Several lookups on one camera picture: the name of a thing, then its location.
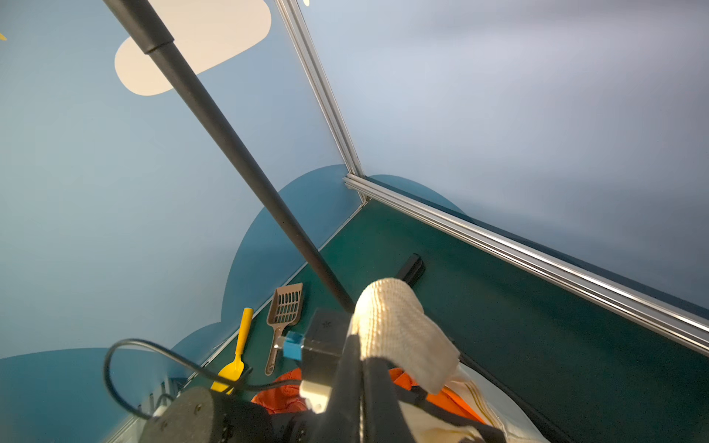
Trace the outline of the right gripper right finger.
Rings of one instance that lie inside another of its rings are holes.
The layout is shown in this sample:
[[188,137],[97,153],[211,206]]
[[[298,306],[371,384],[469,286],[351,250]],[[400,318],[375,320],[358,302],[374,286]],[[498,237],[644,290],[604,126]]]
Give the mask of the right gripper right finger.
[[363,424],[365,442],[415,442],[404,420],[395,385],[384,359],[363,363]]

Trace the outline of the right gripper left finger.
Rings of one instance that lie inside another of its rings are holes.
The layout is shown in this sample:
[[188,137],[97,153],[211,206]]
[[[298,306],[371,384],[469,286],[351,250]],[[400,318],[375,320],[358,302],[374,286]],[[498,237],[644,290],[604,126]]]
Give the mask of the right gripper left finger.
[[333,382],[327,408],[312,441],[359,442],[362,368],[358,335],[346,338]]

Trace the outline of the white canvas bag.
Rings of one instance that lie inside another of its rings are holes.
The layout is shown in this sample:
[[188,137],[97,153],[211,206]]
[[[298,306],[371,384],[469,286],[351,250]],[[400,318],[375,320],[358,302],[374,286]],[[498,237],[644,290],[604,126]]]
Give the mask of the white canvas bag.
[[393,364],[389,375],[416,442],[545,441],[510,395],[461,362],[460,351],[404,281],[369,284],[348,332],[359,336],[361,360]]

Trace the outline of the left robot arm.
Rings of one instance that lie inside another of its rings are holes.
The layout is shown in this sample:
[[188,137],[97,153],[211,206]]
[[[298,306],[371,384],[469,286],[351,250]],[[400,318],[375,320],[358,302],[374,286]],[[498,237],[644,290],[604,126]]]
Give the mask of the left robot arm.
[[149,443],[225,443],[225,442],[312,442],[319,419],[315,413],[276,413],[254,402],[243,401],[205,387],[188,389],[160,413],[145,413],[127,402],[117,391],[111,376],[116,351],[124,346],[138,346],[192,369],[235,391],[272,391],[295,380],[266,385],[247,385],[208,371],[157,343],[141,339],[118,341],[109,348],[103,361],[103,383],[113,400],[124,410],[145,421],[141,442]]

